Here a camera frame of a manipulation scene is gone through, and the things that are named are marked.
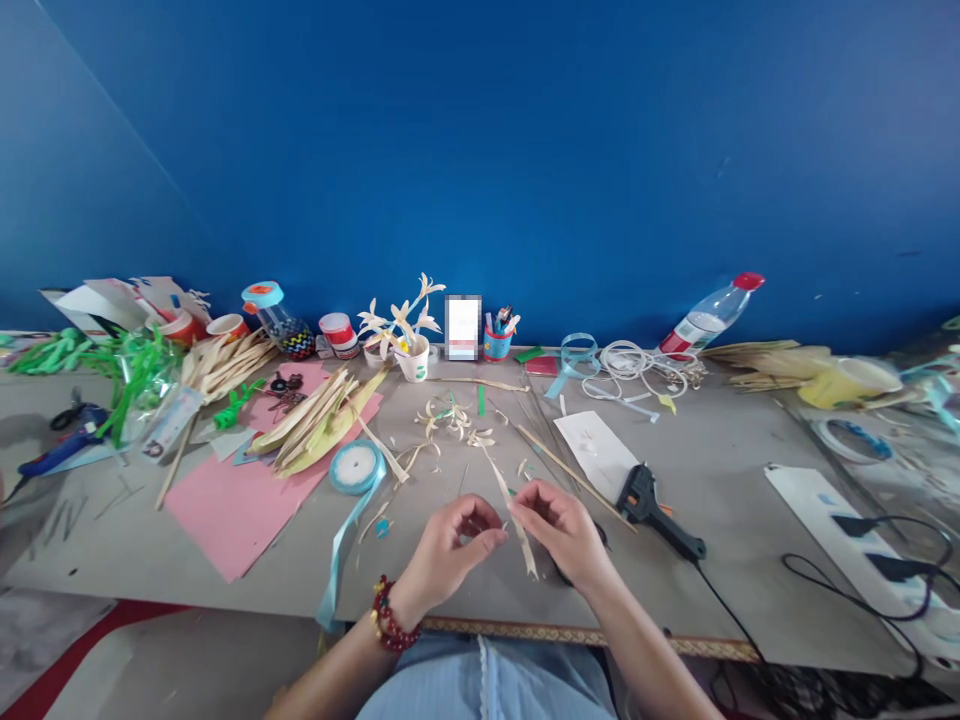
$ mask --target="person's left hand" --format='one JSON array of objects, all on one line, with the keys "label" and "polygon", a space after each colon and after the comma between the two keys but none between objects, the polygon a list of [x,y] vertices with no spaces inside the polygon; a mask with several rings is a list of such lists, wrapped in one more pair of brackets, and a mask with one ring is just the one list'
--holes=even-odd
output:
[{"label": "person's left hand", "polygon": [[[473,539],[464,545],[461,535]],[[427,521],[413,559],[390,591],[397,622],[412,629],[506,540],[503,523],[479,495],[464,495],[437,510]]]}]

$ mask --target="hand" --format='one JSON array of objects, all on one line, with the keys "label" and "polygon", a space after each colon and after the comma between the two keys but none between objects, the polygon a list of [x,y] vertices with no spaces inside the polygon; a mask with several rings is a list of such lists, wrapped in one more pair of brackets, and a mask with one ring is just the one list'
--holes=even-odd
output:
[{"label": "hand", "polygon": [[[461,535],[473,539],[464,545]],[[503,523],[479,495],[464,495],[437,510],[427,521],[413,559],[390,592],[390,605],[400,626],[413,629],[506,540]]]},{"label": "hand", "polygon": [[531,480],[510,503],[510,513],[549,551],[581,594],[618,577],[590,513],[572,495]]}]

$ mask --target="table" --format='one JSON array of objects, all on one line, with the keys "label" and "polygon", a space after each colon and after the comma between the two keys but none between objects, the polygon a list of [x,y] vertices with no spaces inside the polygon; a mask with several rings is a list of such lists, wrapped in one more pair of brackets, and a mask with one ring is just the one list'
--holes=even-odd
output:
[{"label": "table", "polygon": [[[328,370],[338,365],[339,361],[325,363]],[[351,367],[364,380],[373,373],[360,358],[352,361]],[[431,366],[431,377],[471,376],[522,384],[519,365],[513,361],[488,365],[441,360]],[[532,379],[540,395],[549,382],[547,378]],[[678,401],[676,417],[664,415],[655,425],[614,403],[585,397],[575,382],[568,384],[564,395],[568,413],[596,410],[637,458],[648,462],[658,478],[661,502],[673,506],[676,519],[707,541],[704,572],[770,662],[908,673],[911,658],[878,621],[781,567],[780,555],[796,552],[827,570],[841,588],[852,590],[766,481],[764,466],[776,462],[816,468],[842,492],[844,488],[829,463],[773,398],[736,395],[722,382],[722,371],[714,368],[699,391],[688,392]],[[91,375],[0,378],[0,468],[5,478],[15,478],[17,465],[49,447],[54,435],[46,423],[67,406],[74,385],[82,388],[87,400],[109,401],[109,383]],[[371,429],[384,443],[400,449],[419,443],[423,428],[413,422],[417,411],[422,411],[432,396],[446,396],[451,391],[461,403],[473,404],[470,412],[475,412],[473,383],[413,385],[399,372],[392,372],[380,387],[385,400]],[[492,401],[512,420],[529,426],[518,403],[531,410],[532,397],[487,388],[487,399],[486,417],[474,418],[474,422],[494,429],[497,444],[491,455],[508,484],[515,489],[522,485],[516,468],[523,459],[537,469],[536,475],[551,479],[549,461],[534,453],[491,407]],[[551,401],[541,397],[540,402],[548,417],[559,415]],[[483,453],[452,438],[440,442],[443,456],[421,453],[412,478],[392,502],[387,516],[394,525],[387,538],[378,540],[371,532],[357,547],[356,533],[347,534],[350,551],[343,560],[339,619],[355,620],[366,611],[376,578],[380,573],[399,575],[426,519],[459,492],[476,492],[502,517],[508,516]],[[205,446],[188,448],[178,477],[184,477],[210,452]],[[106,460],[40,481],[35,490],[43,494],[38,500],[18,503],[0,513],[2,582],[312,617],[327,584],[333,536],[356,498],[321,483],[250,572],[227,584],[174,518],[153,510],[166,469],[132,459],[121,471],[118,464]],[[562,484],[567,483],[559,470],[554,471]],[[102,513],[122,489],[119,472],[131,488],[143,489]],[[391,487],[392,483],[384,483],[381,496],[374,498],[361,518],[361,527]],[[627,585],[655,621],[669,629],[678,650],[729,656],[749,652],[742,633],[693,566],[680,560],[653,531],[641,529],[636,535],[586,493],[582,497],[607,531],[612,560]],[[74,508],[69,537],[63,539],[62,518],[50,537],[49,528],[65,502]],[[473,629],[509,632],[514,628],[539,637],[591,641],[597,623],[586,603],[562,584],[544,549],[535,541],[533,545],[537,567],[546,577],[533,582],[525,576],[519,545],[513,538],[434,611],[435,622],[456,628],[471,621]]]}]

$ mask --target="plastic water bottle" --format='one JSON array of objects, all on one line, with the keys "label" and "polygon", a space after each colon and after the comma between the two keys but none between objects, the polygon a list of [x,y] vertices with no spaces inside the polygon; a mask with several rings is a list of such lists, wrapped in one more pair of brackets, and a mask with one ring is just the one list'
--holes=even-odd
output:
[{"label": "plastic water bottle", "polygon": [[707,295],[693,306],[683,321],[664,338],[658,353],[677,353],[675,360],[686,360],[696,355],[720,333],[733,325],[750,302],[750,295],[763,285],[759,273],[740,273],[731,285]]}]

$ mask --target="white cord bundle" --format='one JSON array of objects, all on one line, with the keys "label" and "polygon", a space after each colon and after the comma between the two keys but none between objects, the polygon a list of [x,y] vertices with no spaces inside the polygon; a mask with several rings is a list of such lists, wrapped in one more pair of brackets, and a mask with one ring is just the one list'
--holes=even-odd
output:
[{"label": "white cord bundle", "polygon": [[[600,351],[600,365],[603,368],[601,372],[605,372],[610,377],[584,378],[580,382],[580,385],[583,388],[583,392],[594,400],[622,400],[623,402],[629,403],[634,402],[635,400],[643,400],[644,398],[648,398],[651,394],[660,397],[668,397],[672,400],[675,400],[687,391],[688,382],[683,373],[679,372],[675,366],[663,362],[664,358],[669,359],[669,357],[669,355],[665,355],[663,353],[654,354],[647,352],[639,345],[632,343],[629,340],[616,340]],[[658,368],[665,371],[668,377],[679,377],[680,382],[682,383],[680,390],[670,394],[658,392],[650,387],[650,383],[647,381],[645,373],[647,370],[653,368]],[[649,392],[641,393],[628,398],[623,397],[623,389],[620,387],[620,381],[636,380],[637,378],[640,378],[643,381],[643,384],[647,387]],[[617,394],[609,395],[603,393],[603,391],[601,391],[599,388],[593,389],[593,392],[591,392],[591,388],[587,384],[591,382],[612,382],[617,386]]]}]

